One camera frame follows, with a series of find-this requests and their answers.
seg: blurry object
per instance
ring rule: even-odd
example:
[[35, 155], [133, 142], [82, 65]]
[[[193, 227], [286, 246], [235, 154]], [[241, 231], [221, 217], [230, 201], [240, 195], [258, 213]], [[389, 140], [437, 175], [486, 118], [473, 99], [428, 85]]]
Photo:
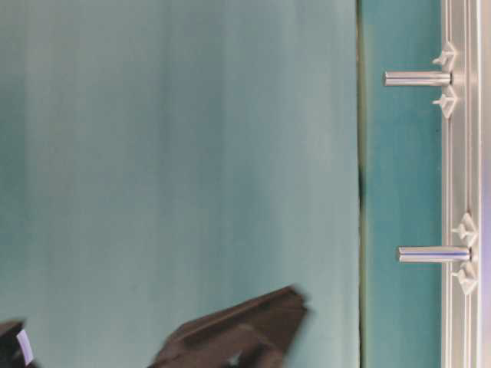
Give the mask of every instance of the blurry object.
[[0, 323], [0, 368], [38, 368], [21, 320]]
[[281, 367], [307, 309], [293, 287], [192, 320], [149, 368]]

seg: metal mount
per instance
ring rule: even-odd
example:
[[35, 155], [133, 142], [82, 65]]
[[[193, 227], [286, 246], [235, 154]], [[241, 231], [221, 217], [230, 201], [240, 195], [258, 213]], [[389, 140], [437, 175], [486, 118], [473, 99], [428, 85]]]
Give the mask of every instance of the metal mount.
[[433, 105], [440, 105], [442, 114], [449, 119], [455, 110], [457, 103], [457, 97], [451, 86], [447, 87], [447, 94], [443, 93], [440, 99], [433, 101]]

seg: teal panel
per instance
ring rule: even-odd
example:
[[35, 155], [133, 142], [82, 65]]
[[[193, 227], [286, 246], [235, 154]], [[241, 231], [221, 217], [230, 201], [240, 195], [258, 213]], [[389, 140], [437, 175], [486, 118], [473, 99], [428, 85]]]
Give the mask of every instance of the teal panel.
[[222, 297], [222, 2], [2, 2], [0, 319], [147, 366]]
[[287, 284], [290, 366], [358, 366], [355, 7], [0, 5], [0, 320], [42, 366], [146, 366]]
[[354, 15], [344, 0], [226, 6], [226, 295], [310, 296], [294, 367], [358, 366]]
[[440, 366], [440, 267], [397, 246], [440, 245], [437, 88], [382, 87], [387, 70], [436, 69], [440, 2], [359, 6], [363, 367]]

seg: metal bracket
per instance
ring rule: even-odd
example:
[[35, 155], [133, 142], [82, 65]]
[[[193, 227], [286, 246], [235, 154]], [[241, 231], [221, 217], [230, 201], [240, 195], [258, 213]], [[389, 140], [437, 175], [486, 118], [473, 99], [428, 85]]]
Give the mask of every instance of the metal bracket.
[[442, 94], [439, 100], [433, 101], [433, 105], [440, 105], [443, 115], [449, 119], [455, 110], [457, 97], [451, 86], [447, 87], [447, 94]]
[[455, 61], [456, 51], [455, 47], [450, 41], [447, 41], [443, 46], [443, 50], [439, 57], [433, 59], [433, 64], [441, 65], [445, 71], [451, 71], [453, 69], [453, 62]]
[[458, 234], [462, 243], [468, 248], [471, 248], [477, 240], [477, 227], [468, 212], [464, 214], [460, 224], [452, 229], [452, 232]]
[[456, 277], [462, 287], [462, 292], [469, 295], [477, 286], [477, 276], [472, 265], [472, 262], [463, 262], [460, 265], [458, 272], [452, 272], [452, 276]]

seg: metal rod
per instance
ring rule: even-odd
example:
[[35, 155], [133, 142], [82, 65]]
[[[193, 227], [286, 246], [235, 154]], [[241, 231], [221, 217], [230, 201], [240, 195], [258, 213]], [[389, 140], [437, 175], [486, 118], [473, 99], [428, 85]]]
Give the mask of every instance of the metal rod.
[[384, 73], [384, 86], [444, 87], [451, 82], [451, 74], [442, 71], [386, 71]]
[[447, 263], [469, 261], [467, 247], [400, 247], [397, 260], [402, 263]]

